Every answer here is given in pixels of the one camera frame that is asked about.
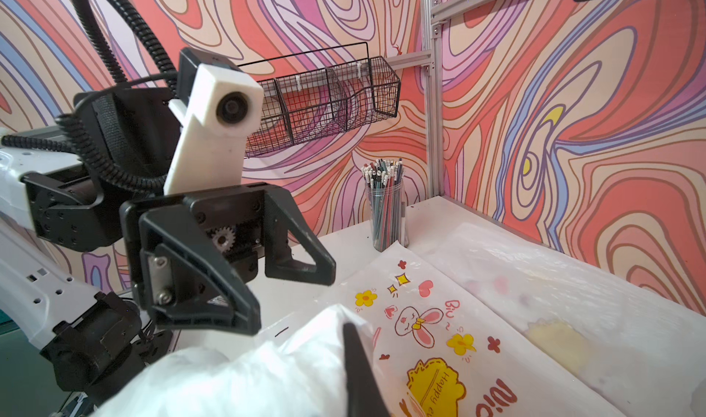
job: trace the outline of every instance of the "yellow flower print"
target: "yellow flower print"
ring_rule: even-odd
[[[370,290],[366,290],[363,293],[358,293],[355,295],[356,301],[355,305],[362,307],[372,307],[373,306],[373,301],[378,298],[378,295],[375,293],[371,292]]]
[[[451,339],[446,341],[446,345],[453,348],[453,351],[459,356],[463,356],[467,350],[476,351],[473,348],[473,336],[470,334],[465,334],[463,337],[460,334],[454,334]]]

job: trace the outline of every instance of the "colorful patterned wall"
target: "colorful patterned wall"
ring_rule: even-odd
[[[371,54],[419,49],[419,0],[131,0],[174,62],[192,45],[235,63],[307,49],[368,42]],[[99,19],[128,77],[156,72],[127,26],[104,0]],[[13,131],[53,124],[77,92],[111,85],[79,26],[69,0],[0,0],[0,123]],[[351,51],[348,59],[359,57]],[[258,78],[321,65],[288,58],[246,70]],[[359,168],[375,157],[403,157],[411,202],[427,197],[424,96],[419,69],[402,78],[400,114],[346,134],[246,160],[245,181],[288,188],[313,230],[323,235],[360,222],[364,213]],[[103,290],[129,286],[121,242],[75,253],[36,241],[63,268]]]
[[[704,314],[705,0],[494,0],[443,51],[447,195]]]

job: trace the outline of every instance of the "black cable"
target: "black cable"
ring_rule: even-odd
[[[162,74],[150,75],[132,82],[119,83],[103,89],[102,91],[92,92],[83,98],[74,109],[74,113],[65,113],[55,118],[57,125],[64,130],[64,134],[74,146],[76,153],[84,164],[93,169],[106,182],[116,185],[119,188],[130,192],[153,192],[161,194],[163,192],[164,182],[167,179],[166,175],[157,177],[144,177],[126,172],[118,167],[110,158],[101,152],[98,146],[93,141],[90,134],[86,131],[83,122],[78,117],[85,106],[91,104],[94,100],[102,96],[111,94],[120,89],[128,89],[131,86],[139,85],[140,83],[156,81],[161,79],[176,78],[177,71],[164,72]]]
[[[21,135],[5,135],[0,138],[0,145],[20,149],[49,150],[52,152],[68,152],[69,154],[75,153],[71,143],[44,138],[23,137]]]
[[[129,0],[107,0],[110,6],[115,9],[115,11],[122,17],[125,23],[132,29],[132,32],[143,44],[147,53],[150,54],[154,64],[160,72],[169,72],[175,70],[172,60],[167,55],[167,51],[164,50],[162,44],[157,39],[157,37],[152,33],[152,29],[145,23],[140,13],[137,12],[135,7],[130,3]],[[127,82],[125,73],[123,72],[120,64],[115,59],[113,51],[110,49],[108,42],[105,40],[102,31],[98,25],[95,16],[93,15],[93,9],[91,8],[89,0],[71,0],[74,4],[76,10],[76,15],[81,21],[83,30],[88,35],[93,48],[100,59],[105,64],[106,68],[110,72],[111,77],[116,83]],[[172,90],[172,94],[177,96],[177,79],[167,80],[167,85]]]

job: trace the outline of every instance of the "printed plastic bag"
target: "printed plastic bag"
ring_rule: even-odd
[[[383,395],[391,386],[409,388],[408,399],[389,408],[395,416],[623,415],[399,243],[258,338],[285,340],[334,303],[375,329],[373,360]]]
[[[494,226],[424,257],[627,416],[706,416],[706,317]]]

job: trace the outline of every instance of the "metal bracket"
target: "metal bracket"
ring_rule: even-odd
[[[441,24],[437,23],[431,27],[431,38],[438,39],[441,37]]]
[[[172,302],[174,281],[172,280],[172,265],[164,256],[152,256],[147,259],[150,268],[150,284],[152,300],[157,305],[167,305]]]
[[[401,56],[387,57],[385,61],[394,70],[410,68],[412,66],[428,65],[431,60],[431,51],[416,51],[402,54]]]

